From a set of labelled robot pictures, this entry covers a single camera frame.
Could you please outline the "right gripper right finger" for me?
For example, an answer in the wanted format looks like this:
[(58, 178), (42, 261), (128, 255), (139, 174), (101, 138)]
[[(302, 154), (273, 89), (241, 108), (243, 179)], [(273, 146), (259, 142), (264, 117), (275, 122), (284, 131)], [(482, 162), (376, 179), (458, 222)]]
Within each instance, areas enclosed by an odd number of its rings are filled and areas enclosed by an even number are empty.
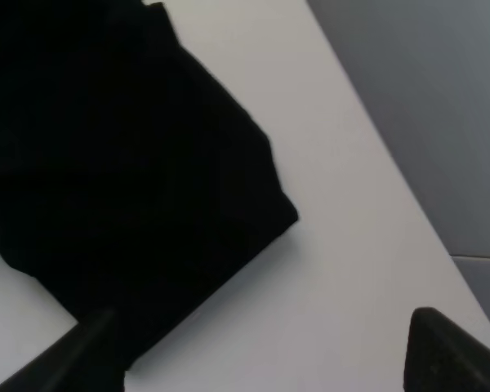
[(490, 349), (431, 307), (414, 310), (405, 391), (490, 391)]

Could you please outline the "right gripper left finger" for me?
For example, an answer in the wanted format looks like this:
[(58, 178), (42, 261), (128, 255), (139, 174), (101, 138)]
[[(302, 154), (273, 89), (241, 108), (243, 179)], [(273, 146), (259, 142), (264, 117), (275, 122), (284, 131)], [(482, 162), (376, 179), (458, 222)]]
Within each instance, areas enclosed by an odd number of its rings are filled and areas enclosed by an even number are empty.
[(96, 311), (0, 384), (0, 392), (124, 391), (113, 310)]

